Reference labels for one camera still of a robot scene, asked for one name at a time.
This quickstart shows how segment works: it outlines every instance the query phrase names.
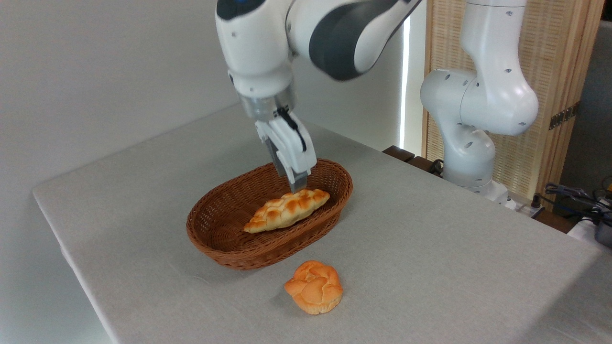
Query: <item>white wall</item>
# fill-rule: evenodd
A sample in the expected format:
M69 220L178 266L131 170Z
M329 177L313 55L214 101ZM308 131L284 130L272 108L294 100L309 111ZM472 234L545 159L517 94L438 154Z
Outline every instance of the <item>white wall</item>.
M31 189L236 103L214 7L0 2L0 343L108 342ZM349 83L298 60L298 115L378 149L397 143L400 40Z
M427 28L427 0L410 16L408 39L408 80L406 87L406 125L404 148L416 155L422 153L423 104L420 87L425 79L425 30Z

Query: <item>black cable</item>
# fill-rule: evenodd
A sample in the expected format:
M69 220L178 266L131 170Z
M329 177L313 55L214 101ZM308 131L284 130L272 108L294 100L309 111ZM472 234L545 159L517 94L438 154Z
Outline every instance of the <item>black cable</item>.
M603 223L605 223L608 226L612 226L612 224L611 224L612 220L610 219L610 216L606 215L608 213L607 211L602 213L601 210L598 209L598 208L595 208L595 209L593 209L590 212L579 211L579 210L576 210L576 209L568 208L568 207L563 206L562 204L560 204L560 202L562 202L563 200L555 202L553 200L550 200L550 199L542 196L539 193L537 193L536 195L538 195L542 200L544 200L546 202L549 202L553 206L559 207L559 208L561 208L561 209L563 209L565 211L569 211L569 212L571 212L571 213L573 213L575 215L579 215L579 216L591 219L593 223L595 223L595 221L598 221L598 223L599 222L603 222Z
M429 169L427 170L429 173L438 173L438 174L442 174L442 170L443 170L443 165L444 165L444 160L442 159L436 159L433 161L433 163L431 164L431 166L429 166Z

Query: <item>round bread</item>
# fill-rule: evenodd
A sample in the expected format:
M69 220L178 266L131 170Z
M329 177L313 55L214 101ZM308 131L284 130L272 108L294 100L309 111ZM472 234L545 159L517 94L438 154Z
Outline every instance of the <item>round bread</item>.
M315 260L296 269L293 278L285 283L285 291L303 311L312 315L334 309L343 292L338 272Z

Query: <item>cable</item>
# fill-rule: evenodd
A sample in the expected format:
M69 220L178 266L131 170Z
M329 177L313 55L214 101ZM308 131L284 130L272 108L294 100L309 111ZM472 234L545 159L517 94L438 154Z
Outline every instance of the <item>cable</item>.
M548 183L545 186L547 195L563 195L573 199L576 202L586 204L590 207L600 208L602 211L606 209L612 212L609 205L590 197L583 189L577 187L566 187L561 184Z
M605 223L608 226L612 226L612 219L608 215L608 213L610 212L609 209L608 209L608 211L604 211L604 210L602 210L600 208L593 208L593 209L591 209L591 211L581 211L581 210L576 210L576 209L568 208L568 207L563 206L562 204L560 204L560 202L566 200L567 197L562 199L562 200L559 200L559 201L553 201L553 200L550 200L550 199L542 196L539 193L536 193L536 195L538 195L541 200L544 200L544 201L552 204L553 206L558 207L559 209L563 209L565 211L568 211L568 212L574 214L575 216L581 216L581 217L587 218L587 219L591 220L591 222L593 222L593 223L597 222L595 224L603 222L603 223Z

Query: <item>bread roll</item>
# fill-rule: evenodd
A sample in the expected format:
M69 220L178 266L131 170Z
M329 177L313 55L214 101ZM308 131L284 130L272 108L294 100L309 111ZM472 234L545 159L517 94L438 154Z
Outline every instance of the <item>bread roll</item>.
M289 227L310 216L328 199L329 193L319 189L286 193L280 199L270 200L259 208L251 221L244 225L244 231L259 233Z
M306 313L317 315L332 310L342 298L338 272L323 263L309 260L296 269L285 283L285 291Z

